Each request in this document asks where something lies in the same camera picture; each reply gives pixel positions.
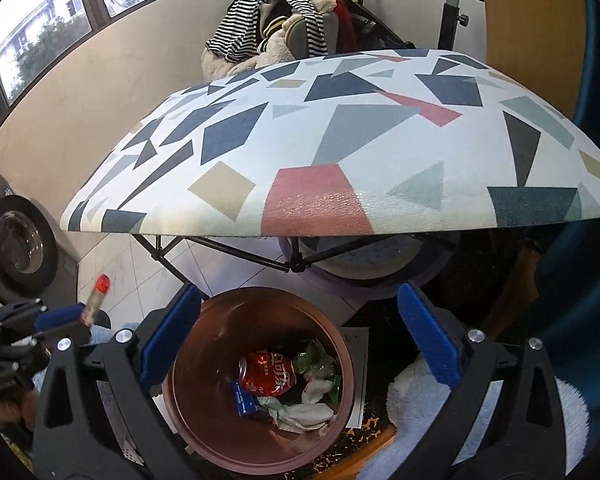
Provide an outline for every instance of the beige wall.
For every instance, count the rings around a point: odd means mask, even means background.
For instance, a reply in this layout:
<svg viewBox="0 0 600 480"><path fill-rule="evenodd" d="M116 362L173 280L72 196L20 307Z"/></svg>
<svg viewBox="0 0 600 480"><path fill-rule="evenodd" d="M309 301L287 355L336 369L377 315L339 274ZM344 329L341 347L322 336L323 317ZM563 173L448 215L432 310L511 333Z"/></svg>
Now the beige wall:
<svg viewBox="0 0 600 480"><path fill-rule="evenodd" d="M61 233L91 171L170 93L202 82L200 55L233 0L157 0L86 41L37 83L0 128L0 173L84 256L100 234Z"/></svg>
<svg viewBox="0 0 600 480"><path fill-rule="evenodd" d="M384 20L401 38L420 48L438 46L442 5L445 0L365 0L365 6ZM454 49L480 60L486 57L484 3L460 0L460 12L469 25L458 27Z"/></svg>

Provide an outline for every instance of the silver bolt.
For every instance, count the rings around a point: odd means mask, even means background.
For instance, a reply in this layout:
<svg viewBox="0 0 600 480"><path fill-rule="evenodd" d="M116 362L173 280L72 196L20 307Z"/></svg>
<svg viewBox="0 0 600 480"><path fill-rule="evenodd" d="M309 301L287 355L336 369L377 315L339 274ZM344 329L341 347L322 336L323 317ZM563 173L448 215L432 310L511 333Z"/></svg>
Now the silver bolt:
<svg viewBox="0 0 600 480"><path fill-rule="evenodd" d="M484 341L484 332L482 330L478 330L477 328L472 328L466 333L466 335L469 340L473 341L474 343L481 343Z"/></svg>
<svg viewBox="0 0 600 480"><path fill-rule="evenodd" d="M58 350L64 352L71 346L71 340L68 337L63 337L58 341Z"/></svg>
<svg viewBox="0 0 600 480"><path fill-rule="evenodd" d="M127 341L129 341L132 338L133 334L134 333L131 332L131 330L128 330L126 328L119 330L116 333L116 341L119 343L126 343Z"/></svg>
<svg viewBox="0 0 600 480"><path fill-rule="evenodd" d="M529 339L529 346L534 350L542 350L542 340L537 337L532 337Z"/></svg>

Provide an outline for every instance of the brown trash can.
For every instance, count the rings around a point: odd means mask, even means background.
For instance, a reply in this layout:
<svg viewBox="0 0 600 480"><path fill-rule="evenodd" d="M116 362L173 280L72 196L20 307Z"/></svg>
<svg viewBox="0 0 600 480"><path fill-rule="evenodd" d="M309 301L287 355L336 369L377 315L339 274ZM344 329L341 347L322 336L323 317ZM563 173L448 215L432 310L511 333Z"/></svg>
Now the brown trash can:
<svg viewBox="0 0 600 480"><path fill-rule="evenodd" d="M238 416L231 381L240 357L307 338L320 340L342 370L340 405L326 432L294 434ZM312 462L340 436L353 406L353 367L340 332L318 308L284 290L238 288L203 303L162 390L171 420L195 452L231 471L270 475Z"/></svg>

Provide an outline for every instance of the red soda can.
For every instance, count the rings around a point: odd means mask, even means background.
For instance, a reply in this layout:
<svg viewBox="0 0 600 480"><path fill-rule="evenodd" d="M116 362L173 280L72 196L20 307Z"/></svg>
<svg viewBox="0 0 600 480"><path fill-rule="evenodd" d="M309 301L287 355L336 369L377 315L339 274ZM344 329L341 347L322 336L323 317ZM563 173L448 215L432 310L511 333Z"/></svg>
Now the red soda can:
<svg viewBox="0 0 600 480"><path fill-rule="evenodd" d="M240 387L257 397L277 397L296 384L291 359L259 351L240 358Z"/></svg>

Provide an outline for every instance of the striped shirt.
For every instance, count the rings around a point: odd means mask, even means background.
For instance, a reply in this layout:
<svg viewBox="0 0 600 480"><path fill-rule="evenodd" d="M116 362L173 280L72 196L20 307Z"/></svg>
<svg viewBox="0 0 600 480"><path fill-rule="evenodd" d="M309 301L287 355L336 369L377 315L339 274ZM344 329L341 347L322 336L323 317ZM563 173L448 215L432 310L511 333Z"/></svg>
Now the striped shirt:
<svg viewBox="0 0 600 480"><path fill-rule="evenodd" d="M267 0L234 0L206 48L212 54L232 63L256 56L256 28L258 8ZM326 56L322 15L313 0L286 0L304 17L309 57Z"/></svg>

